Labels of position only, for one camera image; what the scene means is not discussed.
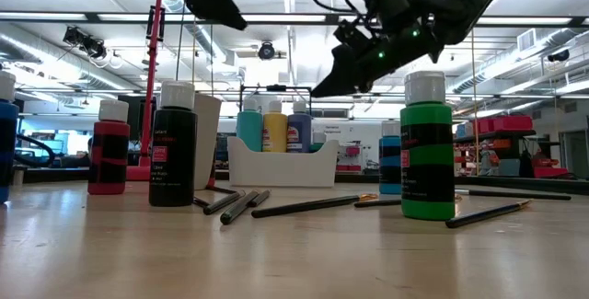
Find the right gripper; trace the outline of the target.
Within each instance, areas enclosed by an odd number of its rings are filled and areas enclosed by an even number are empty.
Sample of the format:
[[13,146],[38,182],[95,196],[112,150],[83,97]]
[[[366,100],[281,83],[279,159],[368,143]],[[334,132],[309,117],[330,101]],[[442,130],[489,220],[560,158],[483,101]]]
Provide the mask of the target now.
[[445,47],[430,29],[420,24],[391,35],[367,38],[351,22],[343,20],[335,37],[341,44],[331,51],[331,71],[313,88],[312,98],[366,93],[374,81],[423,55],[429,55],[435,62]]

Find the white cup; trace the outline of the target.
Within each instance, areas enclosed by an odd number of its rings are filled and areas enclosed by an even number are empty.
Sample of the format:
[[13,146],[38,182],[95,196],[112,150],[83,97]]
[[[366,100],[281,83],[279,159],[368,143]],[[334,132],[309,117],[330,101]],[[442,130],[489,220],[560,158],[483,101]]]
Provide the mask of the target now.
[[196,93],[194,111],[197,115],[194,190],[204,190],[214,168],[214,151],[222,101]]

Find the small black paint bottle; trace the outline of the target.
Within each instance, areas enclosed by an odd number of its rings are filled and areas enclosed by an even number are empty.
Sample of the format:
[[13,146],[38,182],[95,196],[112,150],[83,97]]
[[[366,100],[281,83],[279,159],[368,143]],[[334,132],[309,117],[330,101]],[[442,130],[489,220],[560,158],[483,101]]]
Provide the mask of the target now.
[[162,85],[152,126],[148,200],[155,207],[189,206],[194,195],[197,115],[188,82]]

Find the red storage bin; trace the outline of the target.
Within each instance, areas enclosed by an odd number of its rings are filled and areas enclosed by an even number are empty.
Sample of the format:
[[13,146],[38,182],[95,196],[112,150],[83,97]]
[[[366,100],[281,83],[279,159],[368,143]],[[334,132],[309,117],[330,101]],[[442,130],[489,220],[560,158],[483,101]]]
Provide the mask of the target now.
[[526,115],[509,115],[478,120],[478,133],[526,132],[533,130],[533,122]]

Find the red tool rack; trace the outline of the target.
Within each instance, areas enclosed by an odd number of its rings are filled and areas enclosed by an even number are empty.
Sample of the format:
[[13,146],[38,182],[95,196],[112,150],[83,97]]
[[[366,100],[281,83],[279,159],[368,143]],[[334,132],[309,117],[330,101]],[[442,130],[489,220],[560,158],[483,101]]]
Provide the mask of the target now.
[[360,173],[362,168],[362,147],[357,144],[340,145],[337,153],[336,171]]

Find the black ceiling-mounted device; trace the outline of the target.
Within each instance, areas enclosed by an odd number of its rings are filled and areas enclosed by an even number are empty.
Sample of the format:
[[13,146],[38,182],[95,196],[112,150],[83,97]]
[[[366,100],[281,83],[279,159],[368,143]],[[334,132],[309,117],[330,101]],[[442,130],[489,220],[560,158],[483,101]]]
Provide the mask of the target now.
[[86,34],[78,27],[67,27],[64,33],[63,42],[70,47],[77,48],[84,52],[91,59],[102,60],[108,54],[103,40],[96,39],[91,35]]

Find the small blue paint bottle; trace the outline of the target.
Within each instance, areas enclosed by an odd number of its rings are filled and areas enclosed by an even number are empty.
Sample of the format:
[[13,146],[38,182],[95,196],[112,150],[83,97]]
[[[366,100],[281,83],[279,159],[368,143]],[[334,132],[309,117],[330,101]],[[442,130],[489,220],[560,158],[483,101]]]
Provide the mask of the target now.
[[382,137],[379,139],[379,192],[386,195],[401,193],[400,123],[382,122]]
[[16,77],[0,71],[0,204],[9,198],[17,139],[19,107],[15,101]]

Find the red desk lamp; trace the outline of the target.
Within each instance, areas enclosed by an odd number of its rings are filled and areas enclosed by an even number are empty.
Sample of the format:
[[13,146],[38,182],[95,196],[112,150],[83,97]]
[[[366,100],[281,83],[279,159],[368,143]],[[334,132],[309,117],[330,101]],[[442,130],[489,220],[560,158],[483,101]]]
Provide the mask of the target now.
[[142,125],[142,136],[140,141],[140,155],[139,164],[137,166],[128,166],[126,170],[128,181],[148,181],[150,179],[151,170],[151,156],[150,156],[150,143],[151,143],[151,129],[152,129],[152,109],[153,97],[154,97],[154,84],[156,78],[156,57],[157,57],[157,45],[159,42],[159,30],[160,21],[162,14],[162,0],[156,0],[153,17],[151,19],[151,26],[147,29],[149,33],[150,41],[148,44],[148,76],[147,76],[147,89],[146,98],[144,103],[144,116]]

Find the large yellow paint bottle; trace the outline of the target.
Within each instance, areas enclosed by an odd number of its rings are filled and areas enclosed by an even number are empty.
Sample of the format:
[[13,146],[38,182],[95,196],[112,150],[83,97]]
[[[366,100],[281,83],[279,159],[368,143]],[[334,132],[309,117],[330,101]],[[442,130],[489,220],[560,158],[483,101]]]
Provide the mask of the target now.
[[282,113],[282,102],[273,100],[263,115],[262,151],[286,152],[287,116]]

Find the large cyan paint bottle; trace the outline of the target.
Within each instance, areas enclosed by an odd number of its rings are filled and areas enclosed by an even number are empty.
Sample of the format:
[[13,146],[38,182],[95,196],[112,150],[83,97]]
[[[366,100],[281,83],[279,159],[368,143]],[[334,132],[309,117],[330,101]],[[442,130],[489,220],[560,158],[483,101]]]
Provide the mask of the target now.
[[253,152],[262,151],[263,116],[257,100],[243,100],[243,109],[237,114],[237,137]]

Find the small green paint bottle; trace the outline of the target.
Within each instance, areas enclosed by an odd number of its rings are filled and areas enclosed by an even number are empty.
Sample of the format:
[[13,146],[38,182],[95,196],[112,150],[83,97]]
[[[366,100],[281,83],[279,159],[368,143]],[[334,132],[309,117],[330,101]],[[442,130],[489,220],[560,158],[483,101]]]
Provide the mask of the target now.
[[452,110],[445,103],[445,74],[405,76],[400,111],[401,209],[412,219],[445,221],[455,216]]

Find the large purple paint bottle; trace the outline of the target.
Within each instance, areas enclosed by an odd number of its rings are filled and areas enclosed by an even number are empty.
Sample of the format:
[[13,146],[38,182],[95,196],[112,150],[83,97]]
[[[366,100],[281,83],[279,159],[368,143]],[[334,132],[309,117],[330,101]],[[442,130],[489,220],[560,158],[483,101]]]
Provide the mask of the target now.
[[308,153],[311,145],[312,117],[306,111],[304,101],[293,104],[293,114],[287,117],[286,151]]

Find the white plastic bin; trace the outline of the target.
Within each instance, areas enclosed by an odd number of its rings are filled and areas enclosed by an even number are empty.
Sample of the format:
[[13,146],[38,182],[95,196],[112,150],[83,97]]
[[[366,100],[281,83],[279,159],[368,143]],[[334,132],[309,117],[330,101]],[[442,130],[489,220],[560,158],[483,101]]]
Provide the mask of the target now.
[[335,183],[339,142],[315,153],[253,152],[235,136],[227,138],[229,182],[240,187],[330,188]]

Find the small teal paint bottle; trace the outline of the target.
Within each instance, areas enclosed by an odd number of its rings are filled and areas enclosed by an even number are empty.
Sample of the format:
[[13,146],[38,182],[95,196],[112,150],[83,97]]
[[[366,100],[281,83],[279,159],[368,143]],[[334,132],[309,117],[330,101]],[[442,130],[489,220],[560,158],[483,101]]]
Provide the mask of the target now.
[[324,132],[313,132],[312,144],[309,147],[309,151],[311,153],[319,151],[326,141],[327,135]]

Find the black paintbrush white bristles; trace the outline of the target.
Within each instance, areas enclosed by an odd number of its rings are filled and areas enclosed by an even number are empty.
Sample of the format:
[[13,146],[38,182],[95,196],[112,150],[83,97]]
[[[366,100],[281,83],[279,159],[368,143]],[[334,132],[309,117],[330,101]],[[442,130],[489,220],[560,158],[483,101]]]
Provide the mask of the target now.
[[455,194],[480,196],[480,197],[521,198],[521,199],[554,200],[554,201],[570,201],[572,199],[572,197],[568,196],[568,195],[520,193],[520,192],[505,192],[505,191],[487,191],[487,190],[458,189],[458,190],[455,190]]

